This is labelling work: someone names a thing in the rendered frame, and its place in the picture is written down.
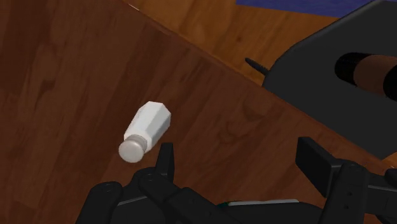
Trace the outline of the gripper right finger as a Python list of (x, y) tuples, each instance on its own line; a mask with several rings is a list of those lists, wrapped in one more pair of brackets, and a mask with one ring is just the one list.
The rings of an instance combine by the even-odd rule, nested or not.
[(366, 213), (397, 224), (397, 169), (383, 176), (335, 158), (309, 137), (299, 137), (295, 164), (326, 198), (318, 224), (363, 224)]

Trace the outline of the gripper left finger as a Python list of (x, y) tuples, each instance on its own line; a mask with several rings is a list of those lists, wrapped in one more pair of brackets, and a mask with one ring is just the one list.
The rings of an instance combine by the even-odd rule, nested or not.
[[(163, 143), (153, 171), (137, 181), (138, 189), (165, 215), (167, 224), (237, 224), (212, 202), (191, 188), (179, 188), (173, 183), (174, 148)], [(111, 217), (123, 195), (123, 187), (116, 181), (103, 182), (89, 191), (76, 224), (110, 224)]]

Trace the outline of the blue rug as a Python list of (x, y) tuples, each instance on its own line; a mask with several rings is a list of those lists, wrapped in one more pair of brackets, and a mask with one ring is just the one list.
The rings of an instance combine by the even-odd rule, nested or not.
[(371, 0), (236, 0), (236, 4), (326, 17), (343, 17)]

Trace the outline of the black threaded rod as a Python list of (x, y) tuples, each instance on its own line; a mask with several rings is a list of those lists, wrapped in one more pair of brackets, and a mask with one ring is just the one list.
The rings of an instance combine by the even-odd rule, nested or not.
[(269, 72), (269, 70), (262, 66), (261, 64), (257, 63), (256, 61), (254, 61), (253, 59), (250, 58), (245, 58), (245, 62), (250, 65), (253, 69), (257, 70), (259, 73), (261, 73), (262, 75), (266, 76)]

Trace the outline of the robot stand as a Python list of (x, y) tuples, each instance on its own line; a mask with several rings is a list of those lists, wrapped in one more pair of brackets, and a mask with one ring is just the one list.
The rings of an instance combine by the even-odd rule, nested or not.
[(377, 158), (397, 152), (397, 1), (373, 0), (293, 45), (263, 86)]

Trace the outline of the white shaker with grey cap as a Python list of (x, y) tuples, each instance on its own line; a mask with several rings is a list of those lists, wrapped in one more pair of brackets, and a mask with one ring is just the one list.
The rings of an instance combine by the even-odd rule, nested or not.
[(141, 106), (127, 127), (119, 145), (120, 157), (128, 163), (142, 160), (171, 124), (171, 112), (160, 102), (148, 101)]

